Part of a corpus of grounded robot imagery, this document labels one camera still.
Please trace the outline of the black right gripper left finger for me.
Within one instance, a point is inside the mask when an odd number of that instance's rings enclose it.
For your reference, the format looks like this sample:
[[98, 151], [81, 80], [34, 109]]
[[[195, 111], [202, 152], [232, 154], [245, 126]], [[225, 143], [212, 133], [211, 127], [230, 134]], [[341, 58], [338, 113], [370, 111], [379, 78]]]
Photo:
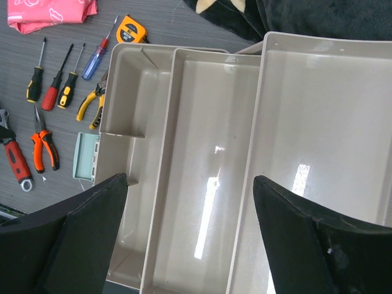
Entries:
[[125, 174], [1, 224], [1, 293], [102, 293], [127, 197]]

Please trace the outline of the blue handled screwdriver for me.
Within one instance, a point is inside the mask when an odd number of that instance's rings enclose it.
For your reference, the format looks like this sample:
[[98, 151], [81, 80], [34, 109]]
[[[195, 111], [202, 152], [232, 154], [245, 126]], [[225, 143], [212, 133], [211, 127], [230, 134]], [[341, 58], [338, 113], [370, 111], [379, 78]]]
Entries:
[[89, 81], [92, 79], [94, 73], [96, 72], [98, 66], [102, 62], [102, 59], [104, 57], [105, 52], [107, 51], [108, 43], [109, 43], [109, 38], [111, 33], [113, 32], [113, 29], [117, 23], [118, 20], [117, 16], [114, 20], [114, 23], [108, 32], [108, 34], [102, 39], [100, 44], [96, 47], [94, 53], [90, 56], [89, 61], [86, 63], [85, 68], [82, 71], [82, 79]]

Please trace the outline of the orange handled adjustable wrench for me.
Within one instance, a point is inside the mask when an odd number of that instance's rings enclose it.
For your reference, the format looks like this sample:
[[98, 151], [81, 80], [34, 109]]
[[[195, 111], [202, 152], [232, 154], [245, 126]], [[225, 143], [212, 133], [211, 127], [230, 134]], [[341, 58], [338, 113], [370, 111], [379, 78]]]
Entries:
[[15, 178], [22, 191], [30, 192], [34, 187], [28, 163], [19, 147], [16, 134], [8, 126], [9, 112], [1, 109], [1, 143], [4, 145], [6, 156]]

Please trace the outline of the grey green toolbox latch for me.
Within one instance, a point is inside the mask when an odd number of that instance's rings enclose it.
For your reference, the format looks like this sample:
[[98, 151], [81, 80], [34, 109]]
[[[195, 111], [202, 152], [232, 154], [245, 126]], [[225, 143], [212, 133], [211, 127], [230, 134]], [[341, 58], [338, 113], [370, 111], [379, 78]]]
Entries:
[[79, 132], [73, 154], [72, 176], [76, 180], [95, 181], [100, 135]]

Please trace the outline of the red black screwdriver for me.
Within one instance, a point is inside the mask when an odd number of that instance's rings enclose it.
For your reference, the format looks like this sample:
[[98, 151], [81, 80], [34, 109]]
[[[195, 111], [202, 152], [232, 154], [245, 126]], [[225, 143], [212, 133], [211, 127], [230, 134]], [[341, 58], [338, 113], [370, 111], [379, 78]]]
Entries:
[[63, 70], [65, 67], [65, 64], [70, 56], [70, 53], [72, 51], [74, 47], [74, 44], [70, 44], [70, 47], [67, 51], [67, 54], [60, 66], [60, 69], [58, 70], [56, 76], [53, 78], [53, 81], [50, 85], [50, 87], [47, 89], [45, 96], [43, 98], [43, 102], [41, 105], [41, 109], [44, 111], [51, 111], [55, 105], [57, 96], [58, 96], [58, 92], [59, 92], [59, 87], [62, 81], [62, 74], [63, 74]]

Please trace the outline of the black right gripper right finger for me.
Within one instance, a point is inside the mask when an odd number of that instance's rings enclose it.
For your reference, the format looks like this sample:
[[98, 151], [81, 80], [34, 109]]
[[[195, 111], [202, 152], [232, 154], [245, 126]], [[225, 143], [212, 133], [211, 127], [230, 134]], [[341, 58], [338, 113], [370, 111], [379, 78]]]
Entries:
[[256, 176], [253, 197], [276, 293], [391, 293], [391, 228]]

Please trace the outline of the orange handled small pliers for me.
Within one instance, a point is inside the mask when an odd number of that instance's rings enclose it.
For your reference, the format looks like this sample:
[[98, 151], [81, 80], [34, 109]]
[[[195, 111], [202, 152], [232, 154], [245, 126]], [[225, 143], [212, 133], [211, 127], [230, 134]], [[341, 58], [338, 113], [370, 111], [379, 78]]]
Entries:
[[47, 150], [50, 157], [51, 168], [54, 171], [59, 170], [60, 160], [58, 150], [53, 141], [53, 134], [46, 129], [42, 115], [36, 106], [34, 107], [34, 127], [35, 132], [31, 136], [31, 140], [34, 144], [32, 155], [34, 167], [37, 173], [42, 174], [45, 171], [42, 157], [42, 151], [44, 148]]

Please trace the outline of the yellow black screwdriver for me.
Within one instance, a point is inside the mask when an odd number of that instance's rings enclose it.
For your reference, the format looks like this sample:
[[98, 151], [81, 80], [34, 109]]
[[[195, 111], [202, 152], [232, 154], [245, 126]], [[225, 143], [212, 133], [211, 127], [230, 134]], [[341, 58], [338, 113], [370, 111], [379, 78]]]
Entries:
[[84, 49], [85, 49], [85, 43], [81, 47], [81, 50], [78, 55], [78, 59], [76, 61], [76, 64], [75, 64], [73, 71], [69, 72], [67, 81], [65, 82], [64, 87], [60, 92], [60, 95], [58, 97], [58, 107], [59, 108], [62, 108], [62, 109], [67, 108], [70, 105], [70, 103], [74, 97], [75, 85], [76, 85], [77, 78], [78, 78], [77, 67], [79, 65], [80, 58], [82, 56]]
[[45, 49], [45, 44], [47, 42], [47, 38], [43, 38], [42, 48], [40, 51], [39, 63], [34, 68], [34, 73], [32, 78], [28, 84], [26, 90], [26, 99], [28, 102], [36, 103], [41, 95], [42, 91], [42, 80], [43, 80], [43, 67], [42, 67], [42, 58]]

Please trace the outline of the translucent brown plastic toolbox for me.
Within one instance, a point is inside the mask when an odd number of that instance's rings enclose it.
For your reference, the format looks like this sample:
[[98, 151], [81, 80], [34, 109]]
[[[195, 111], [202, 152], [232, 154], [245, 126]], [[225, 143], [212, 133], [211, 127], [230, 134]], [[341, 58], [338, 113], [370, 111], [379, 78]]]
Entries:
[[140, 293], [273, 293], [265, 175], [391, 225], [391, 42], [267, 33], [237, 53], [120, 43], [92, 174], [127, 199], [108, 280]]

